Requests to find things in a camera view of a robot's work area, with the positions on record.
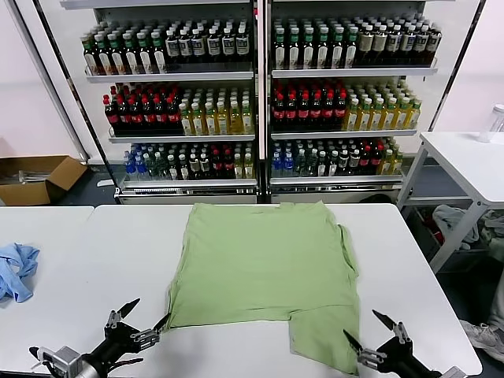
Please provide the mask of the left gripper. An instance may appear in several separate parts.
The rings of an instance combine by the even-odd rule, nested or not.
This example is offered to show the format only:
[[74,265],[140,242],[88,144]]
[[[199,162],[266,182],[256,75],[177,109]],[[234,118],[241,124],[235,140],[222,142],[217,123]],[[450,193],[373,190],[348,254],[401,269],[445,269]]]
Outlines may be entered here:
[[160,341],[161,332],[169,322],[166,313],[153,328],[139,331],[121,321],[138,305],[140,298],[125,303],[119,310],[112,310],[104,328],[105,339],[83,360],[95,369],[111,369],[125,354],[138,354]]

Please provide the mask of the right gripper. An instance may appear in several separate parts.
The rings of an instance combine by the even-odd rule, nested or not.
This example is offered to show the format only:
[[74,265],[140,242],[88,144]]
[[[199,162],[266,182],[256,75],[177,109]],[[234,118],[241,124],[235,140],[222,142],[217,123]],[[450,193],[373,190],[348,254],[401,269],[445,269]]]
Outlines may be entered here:
[[347,330],[343,329],[351,348],[356,352],[358,362],[381,373],[393,372],[401,378],[438,378],[441,372],[430,370],[413,355],[413,341],[405,325],[396,323],[388,315],[377,310],[373,314],[394,336],[377,351],[365,349]]

